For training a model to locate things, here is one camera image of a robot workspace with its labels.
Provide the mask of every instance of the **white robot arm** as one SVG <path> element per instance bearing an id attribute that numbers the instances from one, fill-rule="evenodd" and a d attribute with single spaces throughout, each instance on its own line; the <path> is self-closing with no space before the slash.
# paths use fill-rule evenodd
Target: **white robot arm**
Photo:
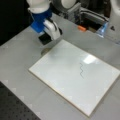
<path id="1" fill-rule="evenodd" d="M 44 30 L 49 36 L 51 36 L 52 40 L 57 40 L 60 36 L 60 30 L 55 22 L 53 22 L 50 18 L 50 1 L 49 0 L 27 0 L 29 4 L 28 10 L 31 12 L 33 19 L 36 21 L 36 25 L 44 25 Z M 52 3 L 59 8 L 59 10 L 67 10 L 71 8 L 76 0 L 52 0 Z"/>

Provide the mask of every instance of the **gray table surface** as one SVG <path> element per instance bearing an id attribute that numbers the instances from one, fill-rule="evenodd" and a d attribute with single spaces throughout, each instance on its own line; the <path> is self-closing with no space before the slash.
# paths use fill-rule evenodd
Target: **gray table surface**
<path id="1" fill-rule="evenodd" d="M 74 23 L 53 16 L 63 30 L 63 39 L 120 69 L 120 45 L 90 31 L 81 32 Z M 0 47 L 0 81 L 42 120 L 120 119 L 120 79 L 88 118 L 33 76 L 28 69 L 41 58 L 38 34 L 30 27 Z"/>

